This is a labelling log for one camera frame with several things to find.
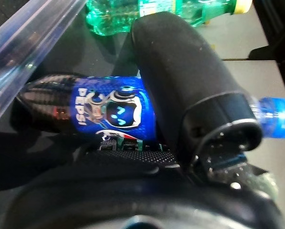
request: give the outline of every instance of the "black plastic part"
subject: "black plastic part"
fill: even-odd
[[[252,191],[226,186],[198,187],[178,168],[163,168],[91,152],[73,166],[38,177],[18,196],[4,229],[78,229],[135,215],[209,228],[220,225],[253,229],[283,228],[272,200]]]
[[[218,129],[232,130],[224,126],[240,119],[250,120],[238,123],[241,128],[251,126],[253,138],[257,137],[248,148],[258,146],[261,128],[242,88],[188,23],[161,12],[139,18],[131,33],[138,67],[167,144],[174,151],[189,146],[178,155],[181,162],[190,162],[204,137]],[[203,133],[192,137],[199,130]]]

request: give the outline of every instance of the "table surface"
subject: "table surface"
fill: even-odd
[[[254,7],[245,14],[224,14],[196,29],[222,59],[246,59],[251,50],[268,45]]]
[[[222,59],[229,60],[224,63],[244,89],[257,98],[285,97],[285,87],[274,61],[245,60],[252,49],[267,45],[254,8],[244,15],[220,16],[211,20],[209,25],[198,28],[198,31],[214,46]],[[81,13],[36,70],[31,80],[52,72],[75,72],[95,76],[135,75],[137,68],[129,42],[129,37],[125,33],[111,37],[91,35],[84,22],[84,13]],[[8,154],[11,146],[0,146],[0,151],[3,151],[0,152],[0,160],[7,160],[9,163],[3,165],[1,171],[13,168],[12,166],[16,169],[22,168],[22,165],[27,163],[33,167],[40,161],[40,155],[44,154],[47,157],[47,167],[70,160],[80,141],[69,141],[44,132],[25,130],[18,132],[10,125],[12,109],[13,104],[0,119],[0,138],[4,137],[6,141],[10,141],[10,145],[12,141],[16,142],[18,146],[13,149],[12,155]],[[275,174],[280,189],[277,203],[285,216],[285,140],[266,139],[256,150],[247,153],[247,156],[250,163]],[[13,165],[11,161],[19,160],[17,157],[20,159],[28,157],[29,160]],[[24,172],[17,173],[16,169],[13,170],[13,177],[21,177]],[[29,172],[32,175],[27,179],[36,176],[42,169],[30,168]],[[0,181],[4,184],[3,179],[8,176],[10,174],[2,172]],[[10,189],[0,192],[0,199],[9,200],[10,198],[5,196],[13,197],[17,191],[18,189]],[[0,205],[0,222],[7,206],[8,203],[5,202]]]

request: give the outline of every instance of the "pepsi bottle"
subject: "pepsi bottle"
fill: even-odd
[[[27,84],[17,98],[45,131],[156,139],[155,114],[139,77],[53,74]]]

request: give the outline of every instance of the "gray surface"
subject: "gray surface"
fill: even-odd
[[[224,14],[197,30],[222,59],[246,59],[251,50],[268,45],[253,6],[248,13]]]
[[[285,98],[285,87],[275,61],[224,62],[238,83],[256,98]],[[271,171],[279,188],[278,207],[285,217],[285,140],[264,139],[261,145],[247,153],[253,165]]]

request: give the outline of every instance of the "clear plastic tube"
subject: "clear plastic tube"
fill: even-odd
[[[31,0],[0,27],[0,116],[86,0]]]

